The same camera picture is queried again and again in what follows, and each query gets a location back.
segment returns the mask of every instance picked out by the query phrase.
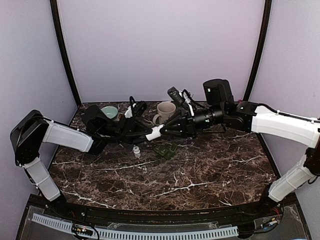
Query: lavender wall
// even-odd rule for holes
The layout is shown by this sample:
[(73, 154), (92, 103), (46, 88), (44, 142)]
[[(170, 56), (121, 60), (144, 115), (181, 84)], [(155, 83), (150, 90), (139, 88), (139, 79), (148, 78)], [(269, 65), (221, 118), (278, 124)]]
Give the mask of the lavender wall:
[[(272, 1), (270, 23), (257, 80), (250, 98), (275, 109), (308, 117), (320, 116), (320, 1)], [(264, 136), (281, 174), (306, 147)], [(320, 236), (320, 181), (297, 191), (313, 239)]]
[[(3, 0), (0, 7), (0, 235), (13, 240), (35, 188), (15, 166), (10, 131), (31, 111), (68, 123), (76, 111), (61, 60), (50, 2)], [(41, 149), (49, 165), (55, 145)]]
[(58, 2), (83, 102), (167, 100), (172, 86), (204, 100), (213, 78), (243, 97), (264, 0)]

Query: black curved pole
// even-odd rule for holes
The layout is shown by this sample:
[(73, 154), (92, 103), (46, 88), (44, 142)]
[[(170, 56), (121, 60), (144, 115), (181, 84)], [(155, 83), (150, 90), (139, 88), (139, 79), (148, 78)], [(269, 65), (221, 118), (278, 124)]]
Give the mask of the black curved pole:
[(270, 18), (270, 12), (271, 12), (271, 3), (272, 0), (265, 0), (264, 3), (264, 10), (263, 10), (263, 17), (262, 17), (262, 23), (261, 23), (261, 29), (260, 29), (260, 35), (258, 44), (256, 47), (256, 52), (253, 60), (253, 65), (249, 77), (248, 84), (246, 86), (246, 90), (243, 96), (243, 101), (248, 101), (252, 92), (252, 89), (254, 87), (254, 83), (256, 80), (262, 52), (264, 50), (265, 40), (267, 36), (267, 29), (269, 24), (269, 18)]
[(58, 4), (57, 0), (50, 0), (50, 5), (51, 5), (51, 12), (52, 12), (52, 18), (53, 18), (53, 24), (54, 24), (54, 29), (55, 29), (55, 34), (56, 34), (56, 39), (58, 41), (59, 49), (60, 49), (60, 54), (64, 66), (64, 70), (66, 73), (66, 76), (68, 78), (68, 82), (73, 94), (74, 101), (76, 105), (79, 107), (81, 103), (81, 99), (77, 90), (76, 82), (74, 79), (74, 76), (71, 71), (70, 67), (70, 62), (67, 54), (67, 49), (65, 45), (65, 40), (64, 36), (62, 33), (62, 28), (61, 28), (61, 22), (59, 18), (59, 10), (58, 10)]

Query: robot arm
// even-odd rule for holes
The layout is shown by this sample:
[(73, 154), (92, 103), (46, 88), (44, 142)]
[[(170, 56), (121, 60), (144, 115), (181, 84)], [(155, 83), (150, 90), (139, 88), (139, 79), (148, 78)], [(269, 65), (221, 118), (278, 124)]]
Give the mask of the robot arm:
[(80, 130), (43, 117), (37, 110), (31, 111), (12, 130), (10, 139), (15, 153), (16, 165), (24, 168), (36, 188), (53, 204), (65, 203), (66, 199), (40, 159), (39, 148), (41, 144), (58, 144), (84, 153), (101, 151), (102, 144), (102, 141), (94, 139)]
[[(261, 209), (275, 207), (305, 182), (320, 176), (319, 119), (281, 112), (265, 104), (248, 101), (234, 103), (227, 80), (209, 80), (203, 87), (210, 107), (196, 111), (192, 116), (189, 113), (173, 116), (161, 129), (162, 134), (195, 137), (197, 129), (225, 124), (226, 127), (243, 132), (271, 134), (306, 145), (307, 151), (298, 163), (265, 188), (259, 205)], [(174, 102), (178, 102), (177, 95), (171, 94), (171, 97)]]
[(199, 129), (223, 124), (247, 133), (265, 133), (302, 143), (308, 147), (300, 161), (280, 179), (265, 188), (260, 207), (271, 209), (285, 196), (310, 179), (320, 176), (320, 120), (276, 111), (265, 104), (242, 101), (235, 103), (227, 80), (214, 79), (203, 84), (209, 107), (196, 105), (186, 90), (174, 87), (168, 94), (178, 107), (163, 125), (147, 128), (141, 117), (147, 105), (130, 97), (130, 107), (117, 125), (98, 108), (90, 106), (82, 116), (86, 131), (45, 118), (31, 111), (11, 132), (10, 139), (17, 166), (23, 167), (43, 196), (50, 202), (66, 202), (63, 194), (41, 162), (42, 143), (53, 143), (99, 154), (110, 141), (138, 144), (162, 135), (180, 138), (196, 137)]

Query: mug handle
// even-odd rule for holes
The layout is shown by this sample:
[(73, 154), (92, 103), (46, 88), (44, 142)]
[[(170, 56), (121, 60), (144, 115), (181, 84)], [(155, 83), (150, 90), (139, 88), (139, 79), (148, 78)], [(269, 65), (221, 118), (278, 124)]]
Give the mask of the mug handle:
[(156, 115), (153, 117), (153, 119), (152, 119), (153, 124), (156, 125), (156, 126), (159, 126), (159, 125), (160, 125), (159, 123), (157, 123), (157, 119), (158, 119), (159, 117), (160, 117), (160, 115), (159, 115), (159, 114), (156, 114)]

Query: brown marble surface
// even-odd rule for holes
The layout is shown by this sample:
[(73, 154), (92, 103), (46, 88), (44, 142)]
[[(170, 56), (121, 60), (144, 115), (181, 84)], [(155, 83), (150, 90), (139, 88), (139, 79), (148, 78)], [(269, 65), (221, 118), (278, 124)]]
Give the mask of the brown marble surface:
[[(78, 110), (71, 126), (84, 129)], [(128, 103), (99, 103), (123, 112)], [(143, 122), (152, 125), (156, 102), (149, 102)], [(197, 138), (161, 137), (139, 144), (136, 158), (130, 144), (108, 144), (100, 155), (61, 146), (49, 169), (71, 203), (124, 210), (195, 210), (233, 206), (259, 200), (276, 179), (254, 133), (215, 126)], [(176, 143), (176, 155), (159, 158), (153, 147)]]

